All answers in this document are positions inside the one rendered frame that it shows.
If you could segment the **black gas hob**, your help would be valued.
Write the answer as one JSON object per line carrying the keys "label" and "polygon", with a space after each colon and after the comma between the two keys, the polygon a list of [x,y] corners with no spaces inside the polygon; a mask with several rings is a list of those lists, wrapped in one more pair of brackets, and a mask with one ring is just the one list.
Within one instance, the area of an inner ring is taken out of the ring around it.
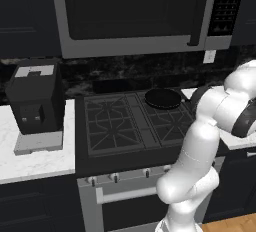
{"label": "black gas hob", "polygon": [[194,121],[189,99],[173,110],[156,110],[145,93],[75,99],[75,173],[79,178],[159,167],[176,162]]}

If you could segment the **black round pan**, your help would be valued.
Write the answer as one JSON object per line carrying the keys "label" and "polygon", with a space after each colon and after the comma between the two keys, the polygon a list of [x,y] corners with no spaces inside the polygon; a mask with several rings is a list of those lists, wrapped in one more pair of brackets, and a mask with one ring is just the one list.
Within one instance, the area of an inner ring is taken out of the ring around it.
{"label": "black round pan", "polygon": [[145,102],[155,109],[171,110],[181,104],[181,96],[171,89],[151,89],[145,93]]}

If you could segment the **black coffee machine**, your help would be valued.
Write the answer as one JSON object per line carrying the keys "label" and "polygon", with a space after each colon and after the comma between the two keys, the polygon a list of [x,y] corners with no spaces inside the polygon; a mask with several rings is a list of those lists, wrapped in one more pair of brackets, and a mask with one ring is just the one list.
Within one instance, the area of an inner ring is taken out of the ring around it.
{"label": "black coffee machine", "polygon": [[20,131],[15,155],[63,148],[66,100],[56,59],[22,61],[5,93]]}

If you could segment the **grey oven door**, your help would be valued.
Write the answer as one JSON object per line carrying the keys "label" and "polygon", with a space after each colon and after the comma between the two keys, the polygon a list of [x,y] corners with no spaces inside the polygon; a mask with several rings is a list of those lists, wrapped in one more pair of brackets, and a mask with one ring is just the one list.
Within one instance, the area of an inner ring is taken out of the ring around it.
{"label": "grey oven door", "polygon": [[[112,157],[78,158],[75,160],[77,184],[86,232],[154,232],[157,223],[165,216],[167,206],[157,194],[106,204],[96,202],[96,189],[104,194],[155,187],[165,172],[165,165],[172,165],[178,157],[156,158],[126,154]],[[151,170],[146,178],[143,169]],[[109,175],[118,173],[120,180],[114,183]],[[95,176],[92,187],[87,178]]]}

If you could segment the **dark base cupboard door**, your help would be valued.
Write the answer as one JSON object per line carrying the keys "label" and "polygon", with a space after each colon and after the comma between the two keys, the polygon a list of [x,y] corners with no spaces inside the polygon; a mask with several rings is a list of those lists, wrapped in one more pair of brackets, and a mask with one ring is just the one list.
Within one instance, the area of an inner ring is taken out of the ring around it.
{"label": "dark base cupboard door", "polygon": [[230,151],[220,171],[203,223],[256,213],[256,147]]}
{"label": "dark base cupboard door", "polygon": [[0,232],[85,232],[75,176],[0,185]]}

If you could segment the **white wall socket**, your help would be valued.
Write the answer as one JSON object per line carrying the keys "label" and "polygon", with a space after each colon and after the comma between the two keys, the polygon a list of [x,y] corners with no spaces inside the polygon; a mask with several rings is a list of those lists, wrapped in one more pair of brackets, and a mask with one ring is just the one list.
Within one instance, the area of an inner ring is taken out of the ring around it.
{"label": "white wall socket", "polygon": [[204,64],[211,64],[214,62],[216,56],[215,50],[207,50],[204,54],[203,63]]}

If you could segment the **dark wall cupboard door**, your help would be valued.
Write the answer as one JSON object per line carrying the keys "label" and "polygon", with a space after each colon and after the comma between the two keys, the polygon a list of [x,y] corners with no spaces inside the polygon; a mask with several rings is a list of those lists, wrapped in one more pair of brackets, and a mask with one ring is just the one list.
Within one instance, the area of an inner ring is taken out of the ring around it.
{"label": "dark wall cupboard door", "polygon": [[231,45],[256,45],[256,0],[241,0]]}
{"label": "dark wall cupboard door", "polygon": [[60,55],[54,0],[0,0],[0,58]]}

